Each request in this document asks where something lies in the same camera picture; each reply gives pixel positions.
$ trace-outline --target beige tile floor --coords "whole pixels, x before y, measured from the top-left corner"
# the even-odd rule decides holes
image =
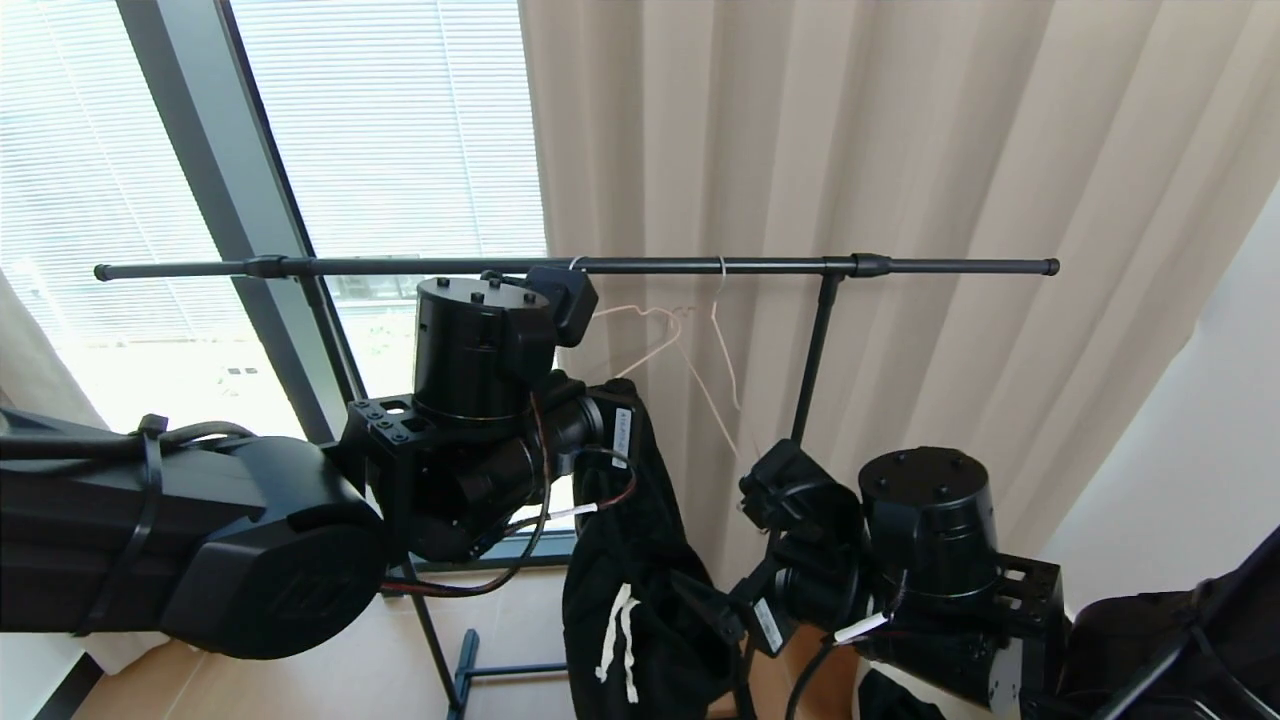
[[[483,575],[444,582],[476,584]],[[467,628],[480,633],[481,665],[564,660],[563,569],[526,570],[507,587],[467,600],[430,600],[451,667]],[[444,691],[408,598],[375,598],[325,644],[273,661],[236,660],[170,642],[124,673],[102,678],[76,720],[255,720],[397,716],[444,719]],[[472,687],[468,720],[572,719],[563,675],[485,680]]]

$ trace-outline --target curtain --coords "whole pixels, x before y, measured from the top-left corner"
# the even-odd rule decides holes
[[[1043,277],[842,283],[805,448],[955,446],[1002,548],[1036,553],[1166,364],[1280,176],[1280,5],[527,1],[552,255],[1047,258]],[[721,583],[760,559],[736,478],[790,432],[814,278],[600,277],[689,307],[630,377]],[[742,413],[708,314],[732,357]],[[598,382],[667,337],[614,313]]]
[[[58,357],[36,319],[0,272],[0,405],[106,429],[84,391]],[[169,638],[161,633],[95,633],[79,639],[104,671],[115,674]]]

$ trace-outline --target window frame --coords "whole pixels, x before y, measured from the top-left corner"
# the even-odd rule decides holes
[[[230,3],[116,0],[116,8],[221,258],[315,258]],[[347,402],[365,391],[329,286],[317,278],[233,284],[307,439],[340,437]],[[545,532],[532,564],[567,564],[575,538]],[[507,538],[472,564],[422,566],[506,568],[526,542]]]

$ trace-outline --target white venetian blind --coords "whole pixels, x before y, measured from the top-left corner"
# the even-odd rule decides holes
[[[93,279],[219,259],[115,4],[0,13],[0,264],[40,325],[55,343],[252,337],[227,279]]]
[[[232,5],[319,255],[545,255],[516,0]]]

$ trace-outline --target white label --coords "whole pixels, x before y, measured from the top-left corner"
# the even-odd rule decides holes
[[[613,414],[613,451],[631,457],[630,450],[631,411],[626,407],[618,407],[617,413]],[[626,469],[627,464],[614,457],[613,466]]]
[[[769,652],[782,650],[782,633],[778,632],[778,624],[773,621],[773,611],[769,610],[769,603],[764,602],[762,597],[755,601],[753,609],[755,610],[755,619],[760,621],[760,629],[764,630],[764,639],[769,641]]]

